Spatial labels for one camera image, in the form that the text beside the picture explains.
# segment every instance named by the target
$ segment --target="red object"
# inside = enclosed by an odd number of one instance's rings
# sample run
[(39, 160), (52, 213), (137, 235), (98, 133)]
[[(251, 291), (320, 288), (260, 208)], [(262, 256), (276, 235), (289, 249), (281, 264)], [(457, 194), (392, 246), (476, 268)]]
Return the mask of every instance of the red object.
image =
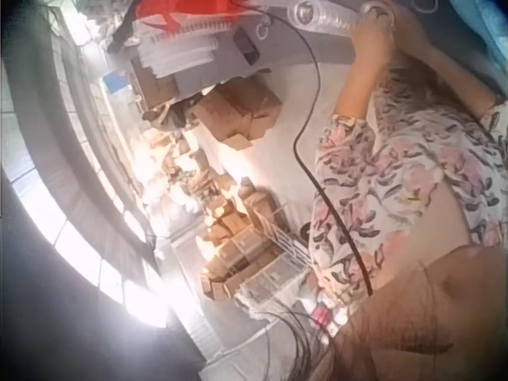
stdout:
[(318, 323), (321, 325), (321, 327), (327, 327), (328, 324), (332, 321), (332, 314), (330, 313), (330, 310), (328, 307), (326, 307), (323, 303), (319, 303), (314, 311), (312, 311), (311, 315), (313, 321), (313, 325), (316, 325)]
[(171, 13), (201, 15), (226, 13), (236, 17), (242, 10), (244, 9), (232, 4), (231, 0), (143, 0), (136, 8), (136, 17), (142, 19), (160, 14), (164, 17), (166, 25), (147, 25), (175, 32), (180, 24), (171, 17)]

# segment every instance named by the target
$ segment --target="blue object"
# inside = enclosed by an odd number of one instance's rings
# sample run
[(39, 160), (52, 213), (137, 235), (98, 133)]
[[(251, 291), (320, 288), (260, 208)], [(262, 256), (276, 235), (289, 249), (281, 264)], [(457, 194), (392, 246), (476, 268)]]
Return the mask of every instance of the blue object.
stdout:
[(129, 85), (129, 81), (125, 75), (121, 75), (116, 71), (112, 71), (109, 74), (104, 75), (102, 80), (104, 81), (110, 94), (114, 94)]
[(507, 71), (508, 21), (493, 0), (450, 0), (455, 11), (487, 45), (489, 54)]

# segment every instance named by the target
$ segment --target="red bag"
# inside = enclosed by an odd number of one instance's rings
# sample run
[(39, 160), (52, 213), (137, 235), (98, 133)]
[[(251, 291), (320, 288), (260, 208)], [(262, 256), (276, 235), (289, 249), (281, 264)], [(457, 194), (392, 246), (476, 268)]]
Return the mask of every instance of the red bag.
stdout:
[(238, 13), (244, 9), (235, 6), (232, 1), (238, 0), (143, 0), (136, 8), (136, 17), (142, 19), (160, 14), (166, 21), (166, 25), (145, 24), (168, 32), (176, 32), (179, 30), (180, 24), (171, 17), (171, 13), (201, 15), (221, 13), (236, 18)]

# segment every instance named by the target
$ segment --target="woman's hand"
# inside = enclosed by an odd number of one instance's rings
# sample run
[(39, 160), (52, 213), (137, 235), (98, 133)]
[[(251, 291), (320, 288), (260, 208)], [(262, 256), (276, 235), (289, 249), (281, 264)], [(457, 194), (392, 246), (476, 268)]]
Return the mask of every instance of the woman's hand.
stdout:
[(407, 8), (390, 2), (395, 18), (395, 43), (397, 47), (417, 60), (424, 61), (433, 46), (421, 27), (420, 21)]
[(394, 54), (392, 27), (387, 16), (371, 11), (362, 16), (352, 34), (355, 64), (379, 74), (391, 62)]

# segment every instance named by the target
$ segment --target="white container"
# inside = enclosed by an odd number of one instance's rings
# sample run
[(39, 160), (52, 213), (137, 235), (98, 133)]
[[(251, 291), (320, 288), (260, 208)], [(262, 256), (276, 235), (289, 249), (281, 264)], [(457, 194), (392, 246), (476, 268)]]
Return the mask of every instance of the white container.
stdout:
[(295, 0), (287, 8), (292, 25), (309, 32), (349, 36), (358, 13), (326, 0)]

